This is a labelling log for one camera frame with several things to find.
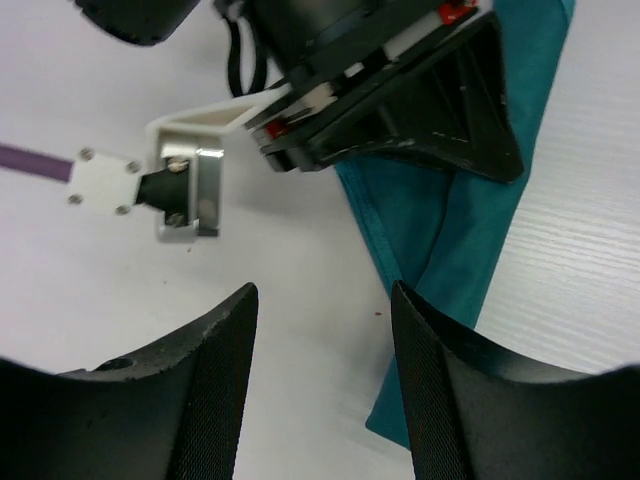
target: black cone-shaped part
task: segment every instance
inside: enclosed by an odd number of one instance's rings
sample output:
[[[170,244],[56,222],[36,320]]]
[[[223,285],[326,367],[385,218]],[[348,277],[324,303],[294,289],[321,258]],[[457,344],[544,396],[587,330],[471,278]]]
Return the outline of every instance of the black cone-shaped part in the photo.
[[[0,360],[0,478],[230,480],[257,312],[247,285],[92,372]]]
[[[640,368],[565,370],[507,350],[404,284],[392,295],[418,480],[640,478]]]

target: metal bracket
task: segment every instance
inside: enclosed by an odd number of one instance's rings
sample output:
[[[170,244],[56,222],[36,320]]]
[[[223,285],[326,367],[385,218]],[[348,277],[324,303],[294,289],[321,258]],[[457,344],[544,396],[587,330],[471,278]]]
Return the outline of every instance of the metal bracket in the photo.
[[[158,214],[156,233],[161,242],[191,243],[199,236],[217,236],[220,228],[223,137],[244,127],[288,86],[234,98],[206,107],[159,118],[147,127],[147,165],[150,172],[188,163],[189,215],[186,219]]]

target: white wood-grain surface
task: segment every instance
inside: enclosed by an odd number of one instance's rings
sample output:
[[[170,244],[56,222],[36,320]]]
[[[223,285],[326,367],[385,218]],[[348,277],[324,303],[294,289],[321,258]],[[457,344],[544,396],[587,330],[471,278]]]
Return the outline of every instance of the white wood-grain surface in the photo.
[[[578,0],[478,330],[596,372],[640,362],[640,4]]]
[[[146,123],[227,96],[226,32],[208,3],[141,50],[69,2],[3,0],[0,141],[141,156]],[[579,0],[478,327],[586,371],[640,361],[638,20],[635,0]],[[228,146],[223,236],[191,251],[158,245],[150,213],[94,216],[61,185],[0,171],[0,355],[92,368],[255,281],[235,478],[413,478],[409,453],[364,428],[392,354],[388,300],[335,174],[276,174],[248,139]]]

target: black cable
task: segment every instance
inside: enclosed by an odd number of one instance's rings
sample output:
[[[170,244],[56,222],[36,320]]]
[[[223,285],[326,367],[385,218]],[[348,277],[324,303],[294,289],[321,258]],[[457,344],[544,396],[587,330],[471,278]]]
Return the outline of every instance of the black cable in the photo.
[[[227,60],[227,81],[229,89],[234,97],[242,97],[253,93],[261,92],[267,86],[268,64],[267,51],[264,45],[259,41],[258,34],[254,23],[245,18],[251,29],[253,44],[255,47],[255,63],[253,71],[253,79],[249,89],[245,92],[242,88],[242,35],[240,33],[240,25],[238,22],[224,17],[224,21],[229,28],[229,36],[231,38],[231,47],[229,48],[229,58]]]

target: teal fabric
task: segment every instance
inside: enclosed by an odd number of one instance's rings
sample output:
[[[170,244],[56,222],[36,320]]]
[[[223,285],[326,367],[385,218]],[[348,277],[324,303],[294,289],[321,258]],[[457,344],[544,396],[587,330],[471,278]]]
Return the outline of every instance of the teal fabric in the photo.
[[[511,219],[528,179],[535,141],[574,0],[495,0],[502,23],[511,123],[527,174],[501,185],[380,158],[338,173],[387,292],[404,280],[436,308],[475,327]],[[409,447],[395,358],[367,427]]]

